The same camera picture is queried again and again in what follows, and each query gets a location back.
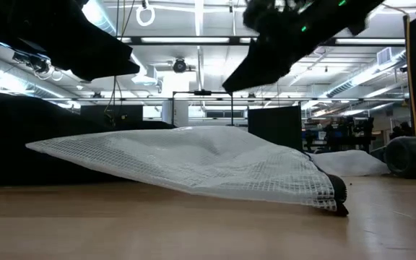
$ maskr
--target security camera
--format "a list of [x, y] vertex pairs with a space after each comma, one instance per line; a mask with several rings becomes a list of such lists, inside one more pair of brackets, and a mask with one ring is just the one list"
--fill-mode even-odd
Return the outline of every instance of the security camera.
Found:
[[183, 58], [177, 58], [174, 65], [173, 71], [175, 73], [184, 73], [187, 70], [187, 64]]

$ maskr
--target rolled black mat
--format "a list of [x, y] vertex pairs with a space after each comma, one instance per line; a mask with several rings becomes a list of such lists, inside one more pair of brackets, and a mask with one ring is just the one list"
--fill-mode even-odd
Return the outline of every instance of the rolled black mat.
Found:
[[398, 137], [385, 152], [389, 170], [402, 178], [416, 178], [416, 137]]

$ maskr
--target wooden floor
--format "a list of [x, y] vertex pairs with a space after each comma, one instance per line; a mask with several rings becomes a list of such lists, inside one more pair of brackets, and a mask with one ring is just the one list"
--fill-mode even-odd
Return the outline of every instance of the wooden floor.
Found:
[[0, 259], [416, 259], [416, 181], [345, 180], [347, 218], [141, 183], [0, 188]]

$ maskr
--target white mesh fabric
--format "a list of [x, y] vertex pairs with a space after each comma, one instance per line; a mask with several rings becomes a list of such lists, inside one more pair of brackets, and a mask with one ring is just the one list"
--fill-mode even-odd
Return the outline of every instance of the white mesh fabric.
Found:
[[337, 209], [330, 180], [306, 155], [235, 127], [117, 131], [27, 147], [89, 169], [190, 194]]

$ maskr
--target white cloth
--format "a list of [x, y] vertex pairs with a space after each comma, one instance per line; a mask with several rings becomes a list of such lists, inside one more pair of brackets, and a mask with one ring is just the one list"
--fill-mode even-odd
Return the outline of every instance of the white cloth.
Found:
[[337, 209], [330, 180], [308, 156], [235, 127], [117, 131], [27, 147], [89, 169], [190, 194]]
[[360, 150], [309, 155], [320, 169], [335, 176], [379, 176], [390, 173], [386, 163]]

